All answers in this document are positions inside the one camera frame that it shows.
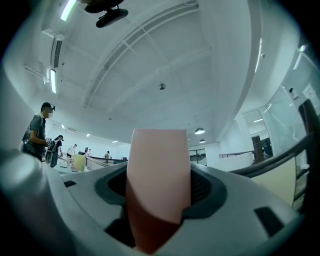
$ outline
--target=man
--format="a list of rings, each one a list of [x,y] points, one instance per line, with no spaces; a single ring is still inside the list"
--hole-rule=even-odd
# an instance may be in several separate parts
[[[67,163],[67,165],[70,165],[71,158],[75,155],[75,151],[76,151],[76,147],[77,146],[78,146],[77,144],[74,144],[66,152],[66,163]]]
[[[28,128],[28,141],[25,144],[24,152],[38,158],[42,162],[42,156],[46,142],[46,119],[52,117],[56,107],[49,102],[45,102],[41,106],[41,113],[33,117]]]

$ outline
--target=security camera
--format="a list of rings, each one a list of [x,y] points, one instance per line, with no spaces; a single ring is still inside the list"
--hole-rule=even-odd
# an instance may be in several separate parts
[[[98,14],[106,11],[106,14],[100,16],[96,23],[97,28],[104,28],[128,15],[128,10],[119,8],[119,4],[123,1],[124,0],[93,1],[85,7],[85,11],[91,14]]]

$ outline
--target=white ceiling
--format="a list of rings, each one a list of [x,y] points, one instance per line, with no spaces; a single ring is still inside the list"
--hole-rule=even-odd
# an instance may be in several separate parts
[[[252,42],[261,35],[251,31],[247,1],[198,2],[126,0],[120,6],[129,10],[126,18],[96,28],[101,13],[77,4],[64,22],[65,0],[53,1],[41,29],[65,35],[57,94],[39,80],[32,107],[50,101],[55,121],[124,143],[134,128],[186,129],[190,147],[200,139],[216,142],[248,93],[259,49]],[[31,66],[44,74],[41,63]],[[198,127],[206,132],[195,137]]]

